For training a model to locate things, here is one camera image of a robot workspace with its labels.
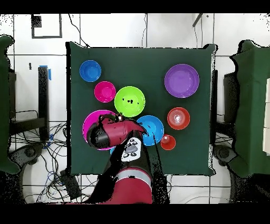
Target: blue tape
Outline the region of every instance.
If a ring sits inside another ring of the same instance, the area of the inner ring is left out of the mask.
[[[47,149],[47,146],[50,146],[51,145],[51,142],[47,142],[47,144],[43,147],[44,150]]]
[[[51,73],[51,69],[48,70],[48,78],[49,80],[52,80],[52,73]]]

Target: magenta bowl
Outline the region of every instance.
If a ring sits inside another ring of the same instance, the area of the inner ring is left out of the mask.
[[[111,82],[102,81],[95,86],[95,97],[100,102],[110,102],[116,95],[116,89]]]
[[[110,110],[96,110],[94,112],[92,112],[91,114],[89,114],[87,116],[87,118],[84,120],[83,125],[82,125],[82,135],[84,137],[84,140],[87,142],[86,140],[86,135],[87,132],[89,130],[89,128],[91,127],[91,125],[95,122],[97,122],[98,118],[100,115],[102,114],[113,114],[115,115],[114,112],[110,111]],[[110,150],[113,147],[110,148],[99,148],[98,150]]]

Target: table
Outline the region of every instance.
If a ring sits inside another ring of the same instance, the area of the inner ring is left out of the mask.
[[[208,157],[214,44],[208,44],[204,49],[146,49],[82,48],[67,42],[66,48],[67,89],[71,91],[67,117],[71,119],[69,156],[72,174],[102,174],[110,157],[109,151],[92,149],[82,135],[82,124],[91,112],[98,109],[117,112],[113,101],[101,103],[94,96],[98,82],[109,81],[117,91],[125,86],[139,88],[145,95],[146,105],[143,112],[133,119],[144,115],[156,116],[163,122],[165,133],[175,137],[176,147],[172,151],[165,151],[158,144],[164,174],[213,175],[213,170],[208,167]],[[80,77],[80,65],[86,60],[95,60],[101,66],[101,77],[96,82],[86,82]],[[166,72],[180,63],[193,66],[200,77],[197,91],[188,98],[173,97],[164,85]],[[174,130],[167,123],[167,114],[174,107],[183,107],[190,113],[190,123],[184,130]],[[151,161],[155,146],[147,149]]]
[[[270,48],[246,40],[238,54],[230,57],[237,64],[240,86],[235,120],[235,151],[238,156],[228,165],[240,177],[270,174],[270,156],[263,152],[266,80],[270,78]]]

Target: green bowl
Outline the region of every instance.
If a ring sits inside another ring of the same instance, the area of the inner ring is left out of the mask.
[[[145,104],[146,99],[142,91],[133,86],[123,87],[114,98],[116,110],[125,117],[139,115],[143,111]]]

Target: black frame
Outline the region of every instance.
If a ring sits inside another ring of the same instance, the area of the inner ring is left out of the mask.
[[[15,80],[9,78],[9,95],[12,101],[11,112],[15,111]],[[40,140],[42,142],[49,140],[49,98],[48,98],[48,71],[46,67],[38,68],[38,112],[39,118],[11,121],[9,133],[15,135],[28,130],[39,128]]]

